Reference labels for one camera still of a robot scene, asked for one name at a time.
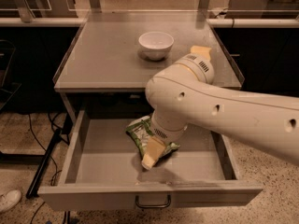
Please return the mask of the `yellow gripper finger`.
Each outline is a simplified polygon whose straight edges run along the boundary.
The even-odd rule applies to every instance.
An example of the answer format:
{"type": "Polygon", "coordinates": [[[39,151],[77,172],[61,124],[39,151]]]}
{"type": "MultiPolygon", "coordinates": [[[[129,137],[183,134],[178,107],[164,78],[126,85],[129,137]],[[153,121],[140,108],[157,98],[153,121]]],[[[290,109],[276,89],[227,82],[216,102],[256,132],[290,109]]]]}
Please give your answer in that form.
{"type": "Polygon", "coordinates": [[[166,145],[163,141],[155,136],[151,136],[148,140],[146,151],[141,162],[142,166],[145,169],[150,170],[160,159],[165,149],[166,145]]]}

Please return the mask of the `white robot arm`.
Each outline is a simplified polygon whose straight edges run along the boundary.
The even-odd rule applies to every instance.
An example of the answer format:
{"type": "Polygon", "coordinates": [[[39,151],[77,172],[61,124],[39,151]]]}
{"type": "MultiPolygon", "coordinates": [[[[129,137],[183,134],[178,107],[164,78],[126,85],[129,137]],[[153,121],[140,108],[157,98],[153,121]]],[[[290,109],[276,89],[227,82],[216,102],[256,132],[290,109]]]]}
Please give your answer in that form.
{"type": "Polygon", "coordinates": [[[154,75],[145,89],[152,132],[170,143],[193,124],[298,165],[299,99],[220,88],[213,76],[196,53],[154,75]]]}

